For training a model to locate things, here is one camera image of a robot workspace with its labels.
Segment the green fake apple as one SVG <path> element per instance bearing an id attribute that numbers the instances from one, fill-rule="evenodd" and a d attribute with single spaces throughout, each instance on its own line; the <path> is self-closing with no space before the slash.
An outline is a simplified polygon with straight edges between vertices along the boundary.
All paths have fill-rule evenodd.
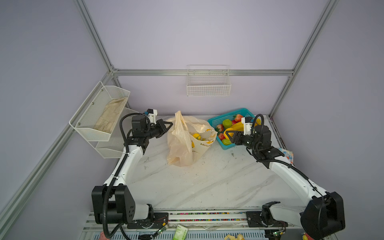
<path id="1" fill-rule="evenodd" d="M 233 125 L 233 122 L 230 119 L 225 119 L 223 120 L 222 125 L 225 129 L 228 129 Z"/>

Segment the teal plastic fruit basket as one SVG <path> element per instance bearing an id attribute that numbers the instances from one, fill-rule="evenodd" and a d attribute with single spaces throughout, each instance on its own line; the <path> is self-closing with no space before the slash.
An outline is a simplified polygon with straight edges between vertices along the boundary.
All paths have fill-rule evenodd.
<path id="1" fill-rule="evenodd" d="M 255 115 L 252 114 L 248 109 L 241 108 L 241 109 L 234 110 L 234 111 L 213 117 L 211 119 L 208 119 L 208 123 L 216 129 L 217 125 L 221 124 L 225 119 L 234 120 L 235 115 L 237 115 L 237 114 L 240 114 L 243 117 L 253 117 L 253 118 L 255 117 Z M 219 138 L 219 133 L 217 133 L 216 140 L 223 150 L 228 150 L 228 149 L 236 146 L 235 144 L 224 145 L 222 143 L 222 140 L 220 140 L 220 138 Z"/>

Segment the cream banana print plastic bag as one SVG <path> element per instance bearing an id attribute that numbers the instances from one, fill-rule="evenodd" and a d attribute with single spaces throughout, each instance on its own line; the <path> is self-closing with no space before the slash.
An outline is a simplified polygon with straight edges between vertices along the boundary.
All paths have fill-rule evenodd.
<path id="1" fill-rule="evenodd" d="M 173 126 L 167 133 L 169 165 L 187 167 L 193 165 L 216 141 L 217 132 L 205 120 L 193 116 L 183 116 L 181 111 L 168 119 Z M 196 140 L 193 134 L 200 134 L 202 140 Z"/>

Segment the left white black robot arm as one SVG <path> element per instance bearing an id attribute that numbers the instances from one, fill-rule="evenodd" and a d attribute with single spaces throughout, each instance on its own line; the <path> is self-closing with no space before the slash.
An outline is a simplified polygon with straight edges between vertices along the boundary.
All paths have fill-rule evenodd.
<path id="1" fill-rule="evenodd" d="M 95 221 L 102 225 L 107 239 L 123 231 L 124 225 L 136 223 L 149 228 L 155 221 L 152 205 L 136 203 L 128 184 L 150 139 L 162 137 L 173 126 L 171 122 L 157 120 L 157 115 L 157 110 L 148 109 L 127 114 L 119 121 L 124 144 L 122 156 L 105 183 L 92 190 Z"/>

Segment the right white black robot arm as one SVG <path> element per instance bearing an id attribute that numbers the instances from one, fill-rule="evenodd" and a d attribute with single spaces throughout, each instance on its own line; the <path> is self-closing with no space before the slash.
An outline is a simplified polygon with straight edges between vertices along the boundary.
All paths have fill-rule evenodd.
<path id="1" fill-rule="evenodd" d="M 277 174 L 297 194 L 302 207 L 285 207 L 279 201 L 262 206 L 261 224 L 277 222 L 303 228 L 314 240 L 321 240 L 346 227 L 344 201 L 336 192 L 328 192 L 315 184 L 288 161 L 283 152 L 272 145 L 272 132 L 265 126 L 263 115 L 242 118 L 242 127 L 232 126 L 224 131 L 226 140 L 245 146 L 247 152 L 267 169 Z"/>

